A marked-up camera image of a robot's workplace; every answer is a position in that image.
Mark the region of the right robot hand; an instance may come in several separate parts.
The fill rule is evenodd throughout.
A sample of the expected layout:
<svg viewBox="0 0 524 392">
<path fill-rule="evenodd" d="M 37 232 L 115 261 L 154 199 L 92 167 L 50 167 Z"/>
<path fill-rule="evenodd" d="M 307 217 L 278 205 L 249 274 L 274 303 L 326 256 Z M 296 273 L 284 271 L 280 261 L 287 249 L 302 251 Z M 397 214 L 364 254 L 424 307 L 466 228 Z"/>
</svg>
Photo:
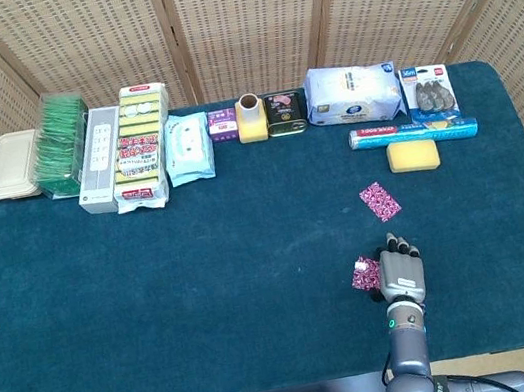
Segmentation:
<svg viewBox="0 0 524 392">
<path fill-rule="evenodd" d="M 379 248 L 376 255 L 379 264 L 379 284 L 371 289 L 372 301 L 386 302 L 411 300 L 420 306 L 426 297 L 424 265 L 420 250 L 405 238 L 386 233 L 386 247 Z"/>
</svg>

